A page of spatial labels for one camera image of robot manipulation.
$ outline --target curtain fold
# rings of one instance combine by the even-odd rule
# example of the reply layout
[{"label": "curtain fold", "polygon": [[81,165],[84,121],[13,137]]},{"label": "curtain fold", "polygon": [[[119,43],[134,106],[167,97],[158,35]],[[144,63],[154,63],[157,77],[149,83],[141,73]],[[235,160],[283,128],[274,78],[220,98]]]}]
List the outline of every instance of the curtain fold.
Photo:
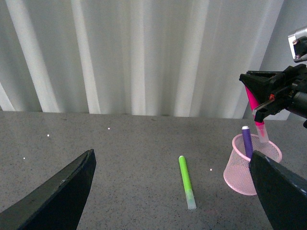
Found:
[{"label": "curtain fold", "polygon": [[0,107],[242,118],[239,75],[294,65],[290,2],[0,0]]}]

